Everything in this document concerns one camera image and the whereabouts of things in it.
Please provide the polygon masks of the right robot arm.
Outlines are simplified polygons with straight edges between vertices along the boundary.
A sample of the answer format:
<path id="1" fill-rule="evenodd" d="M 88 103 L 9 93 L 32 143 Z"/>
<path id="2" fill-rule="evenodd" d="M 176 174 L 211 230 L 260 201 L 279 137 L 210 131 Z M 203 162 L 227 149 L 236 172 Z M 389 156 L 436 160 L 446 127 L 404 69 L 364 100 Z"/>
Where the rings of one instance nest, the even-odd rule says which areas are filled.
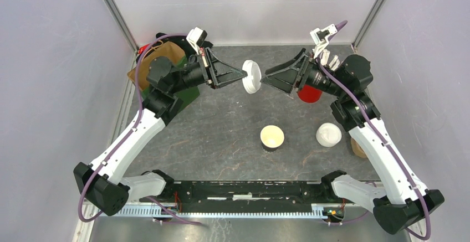
<path id="1" fill-rule="evenodd" d="M 408 231 L 411 225 L 424 221 L 427 228 L 420 239 L 429 239 L 430 214 L 445 199 L 415 175 L 389 136 L 379 110 L 366 93 L 373 80 L 370 62 L 357 54 L 333 65 L 324 65 L 322 58 L 302 49 L 292 60 L 266 70 L 261 82 L 286 94 L 309 86 L 334 96 L 330 106 L 334 118 L 365 152 L 382 187 L 337 170 L 322 177 L 321 197 L 327 202 L 343 198 L 363 207 L 389 234 Z"/>

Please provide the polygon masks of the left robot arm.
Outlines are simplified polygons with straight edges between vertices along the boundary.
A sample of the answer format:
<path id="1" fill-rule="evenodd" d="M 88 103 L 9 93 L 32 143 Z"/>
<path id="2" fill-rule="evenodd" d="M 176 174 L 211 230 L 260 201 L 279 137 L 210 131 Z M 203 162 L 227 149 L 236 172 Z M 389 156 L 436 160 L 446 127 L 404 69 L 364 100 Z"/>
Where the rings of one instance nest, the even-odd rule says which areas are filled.
<path id="1" fill-rule="evenodd" d="M 246 89 L 259 84 L 250 63 L 241 69 L 217 59 L 210 48 L 200 48 L 190 57 L 190 64 L 178 68 L 169 58 L 158 56 L 150 62 L 147 81 L 150 91 L 140 99 L 139 110 L 124 132 L 99 157 L 89 164 L 80 162 L 74 176 L 84 200 L 95 205 L 100 213 L 112 216 L 132 200 L 147 196 L 161 202 L 174 195 L 172 179 L 162 172 L 125 177 L 129 165 L 147 145 L 180 112 L 183 101 L 176 93 L 207 84 L 213 89 L 238 80 Z"/>

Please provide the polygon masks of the stack of white lids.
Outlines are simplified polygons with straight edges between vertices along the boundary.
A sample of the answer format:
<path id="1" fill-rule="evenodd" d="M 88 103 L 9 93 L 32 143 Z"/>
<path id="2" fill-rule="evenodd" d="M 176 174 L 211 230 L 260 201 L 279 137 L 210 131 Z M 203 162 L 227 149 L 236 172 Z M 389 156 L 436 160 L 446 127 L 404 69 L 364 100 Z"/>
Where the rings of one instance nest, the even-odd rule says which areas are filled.
<path id="1" fill-rule="evenodd" d="M 316 131 L 316 140 L 324 147 L 334 147 L 342 139 L 341 130 L 333 123 L 324 123 Z"/>

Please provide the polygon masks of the green paper bag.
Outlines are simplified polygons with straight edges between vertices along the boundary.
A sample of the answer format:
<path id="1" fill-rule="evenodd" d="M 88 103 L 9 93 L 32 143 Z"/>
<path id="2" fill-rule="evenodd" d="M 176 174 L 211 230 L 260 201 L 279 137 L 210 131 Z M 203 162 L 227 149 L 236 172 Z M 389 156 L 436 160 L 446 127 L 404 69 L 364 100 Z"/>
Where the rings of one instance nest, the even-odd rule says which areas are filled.
<path id="1" fill-rule="evenodd" d="M 205 83 L 199 63 L 188 64 L 180 46 L 162 41 L 144 54 L 141 64 L 131 69 L 127 77 L 141 96 L 136 99 L 138 109 L 145 106 L 146 98 L 163 94 L 165 101 L 177 102 L 178 113 L 198 98 L 198 86 Z"/>

